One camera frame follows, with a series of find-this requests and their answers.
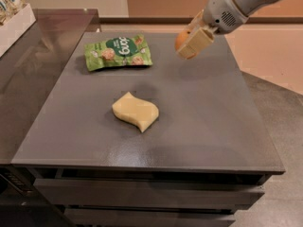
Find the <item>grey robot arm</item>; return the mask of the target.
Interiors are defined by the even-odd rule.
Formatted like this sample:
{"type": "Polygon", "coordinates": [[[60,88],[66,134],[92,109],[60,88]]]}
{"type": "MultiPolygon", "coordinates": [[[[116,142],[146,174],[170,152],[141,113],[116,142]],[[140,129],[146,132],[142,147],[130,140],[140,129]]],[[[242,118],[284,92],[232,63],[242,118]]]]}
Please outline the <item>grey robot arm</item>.
{"type": "Polygon", "coordinates": [[[244,25],[258,9],[280,0],[208,0],[205,7],[178,34],[175,51],[183,59],[197,56],[215,35],[228,34],[244,25]]]}

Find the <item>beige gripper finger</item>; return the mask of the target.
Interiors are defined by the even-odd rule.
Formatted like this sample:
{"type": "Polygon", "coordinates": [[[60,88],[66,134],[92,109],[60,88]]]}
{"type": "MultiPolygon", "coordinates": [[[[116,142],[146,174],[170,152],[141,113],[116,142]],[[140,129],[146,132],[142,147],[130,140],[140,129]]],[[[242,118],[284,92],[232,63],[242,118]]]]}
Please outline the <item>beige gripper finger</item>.
{"type": "Polygon", "coordinates": [[[186,26],[186,31],[191,32],[195,28],[200,28],[205,25],[203,20],[203,11],[201,10],[193,19],[192,21],[186,26]]]}
{"type": "Polygon", "coordinates": [[[190,32],[179,51],[185,55],[189,52],[196,53],[197,56],[203,49],[211,45],[213,41],[214,37],[209,31],[201,27],[196,28],[190,32]]]}

